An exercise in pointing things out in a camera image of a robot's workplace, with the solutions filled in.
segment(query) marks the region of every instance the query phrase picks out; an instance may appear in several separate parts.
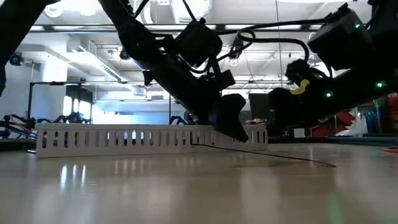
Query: ceiling duct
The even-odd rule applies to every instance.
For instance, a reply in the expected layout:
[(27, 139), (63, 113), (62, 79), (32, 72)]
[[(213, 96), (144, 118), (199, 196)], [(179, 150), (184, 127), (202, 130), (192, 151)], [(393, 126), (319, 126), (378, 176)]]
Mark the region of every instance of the ceiling duct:
[[(109, 75), (118, 82), (127, 81), (120, 75), (121, 72), (117, 68), (113, 67), (107, 62), (106, 57), (97, 50), (97, 46), (90, 40), (78, 37), (69, 39), (67, 44), (67, 52), (84, 54), (85, 59), (90, 62), (91, 66), (101, 70), (103, 73)], [(145, 88), (128, 84), (123, 86), (134, 92), (135, 96), (146, 96)]]
[(154, 96), (151, 96), (150, 97), (150, 99), (151, 100), (163, 100), (163, 95), (154, 95)]

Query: fluorescent light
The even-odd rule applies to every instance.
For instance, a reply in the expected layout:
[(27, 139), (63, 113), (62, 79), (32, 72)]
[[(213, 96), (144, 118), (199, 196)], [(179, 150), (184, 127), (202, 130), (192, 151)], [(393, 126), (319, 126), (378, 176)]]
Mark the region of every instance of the fluorescent light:
[(322, 25), (310, 25), (310, 29), (321, 29)]
[(38, 31), (38, 30), (44, 30), (44, 27), (42, 27), (42, 26), (32, 26), (30, 28), (30, 31)]
[(102, 10), (102, 7), (96, 0), (61, 0), (47, 6), (44, 12), (49, 17), (58, 17), (64, 10), (80, 11), (82, 16), (93, 16), (97, 11)]
[(329, 2), (347, 2), (349, 0), (277, 0), (279, 2), (289, 3), (329, 3)]
[[(249, 25), (249, 24), (225, 25), (225, 29), (227, 29), (227, 30), (235, 30), (235, 29), (243, 29), (243, 28), (246, 28), (246, 27), (249, 27), (249, 26), (253, 26), (253, 25)], [(301, 25), (287, 25), (287, 26), (280, 26), (279, 27), (280, 30), (288, 30), (288, 29), (292, 29), (292, 30), (297, 29), (298, 30), (300, 28), (301, 28)], [(259, 29), (256, 29), (256, 30), (278, 30), (278, 27), (277, 26), (266, 27), (266, 28), (259, 28)]]
[(207, 26), (207, 28), (212, 29), (212, 30), (216, 29), (216, 25), (206, 25), (206, 26)]
[(253, 26), (253, 25), (249, 25), (249, 24), (246, 24), (246, 25), (225, 25), (225, 29), (227, 29), (227, 30), (243, 29), (243, 28), (246, 28), (246, 27), (249, 27), (249, 26)]
[[(177, 23), (191, 21), (191, 17), (182, 1), (172, 1), (171, 3), (174, 18)], [(201, 17), (206, 19), (206, 15), (208, 15), (211, 9), (211, 0), (187, 0), (187, 4), (197, 19)]]
[(184, 30), (187, 25), (146, 25), (149, 30)]
[(54, 30), (75, 30), (84, 28), (84, 26), (52, 26)]

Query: window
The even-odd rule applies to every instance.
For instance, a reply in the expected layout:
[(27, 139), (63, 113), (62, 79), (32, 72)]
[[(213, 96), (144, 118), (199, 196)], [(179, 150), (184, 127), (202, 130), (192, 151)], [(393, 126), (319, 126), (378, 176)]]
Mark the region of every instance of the window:
[(77, 99), (73, 100), (73, 112), (77, 112), (79, 110), (79, 101)]
[(84, 119), (89, 119), (91, 113), (91, 104), (89, 102), (80, 101), (79, 113)]
[(65, 96), (63, 98), (63, 112), (64, 116), (70, 115), (72, 112), (72, 98), (70, 96)]

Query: red object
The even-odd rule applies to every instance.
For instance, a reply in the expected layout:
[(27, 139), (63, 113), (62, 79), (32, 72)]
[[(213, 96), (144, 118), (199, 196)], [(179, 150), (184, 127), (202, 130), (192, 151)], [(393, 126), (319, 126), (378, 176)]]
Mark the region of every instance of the red object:
[[(338, 114), (336, 114), (336, 119), (337, 119), (337, 130), (336, 133), (339, 133), (340, 131), (347, 130), (346, 126), (352, 125), (355, 117), (351, 115), (349, 112), (342, 111)], [(334, 127), (335, 127), (335, 121), (334, 119), (329, 120), (329, 122), (325, 122), (318, 127), (312, 129), (312, 137), (313, 138), (323, 138), (326, 135), (329, 134), (336, 134), (334, 133)]]
[(388, 147), (383, 150), (384, 152), (398, 153), (398, 148), (396, 147)]

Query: light fixture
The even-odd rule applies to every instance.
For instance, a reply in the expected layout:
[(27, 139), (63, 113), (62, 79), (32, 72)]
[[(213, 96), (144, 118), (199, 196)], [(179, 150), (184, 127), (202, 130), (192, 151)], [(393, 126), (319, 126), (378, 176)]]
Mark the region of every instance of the light fixture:
[[(231, 54), (235, 50), (239, 50), (243, 48), (243, 40), (239, 39), (238, 37), (235, 37), (234, 42), (232, 43), (232, 46), (229, 50), (229, 53)], [(242, 50), (239, 52), (236, 52), (235, 54), (232, 54), (229, 56), (229, 64), (232, 66), (238, 65), (238, 58), (241, 56)]]
[(310, 25), (310, 29), (311, 30), (318, 30), (318, 29), (321, 29), (321, 27), (322, 27), (322, 25)]
[(232, 66), (237, 66), (239, 63), (239, 60), (237, 58), (230, 58), (229, 59), (229, 64)]
[[(235, 29), (243, 29), (249, 26), (253, 26), (252, 24), (236, 24), (236, 25), (225, 25), (225, 29), (227, 30), (235, 30)], [(266, 27), (259, 28), (256, 30), (299, 30), (301, 25), (287, 25), (287, 26), (274, 26), (274, 27)]]
[(32, 26), (30, 28), (30, 31), (43, 31), (44, 27), (43, 26)]
[(181, 30), (183, 31), (187, 28), (187, 25), (147, 25), (149, 30)]
[(330, 3), (330, 2), (348, 2), (349, 0), (277, 0), (279, 2), (289, 3)]
[[(171, 3), (176, 23), (191, 21), (191, 17), (181, 0), (172, 0)], [(211, 9), (211, 0), (187, 0), (187, 3), (197, 19), (201, 17), (207, 19)]]
[(80, 11), (82, 16), (93, 16), (98, 10), (102, 10), (102, 7), (96, 0), (61, 0), (48, 5), (44, 13), (52, 18), (61, 16), (64, 11)]

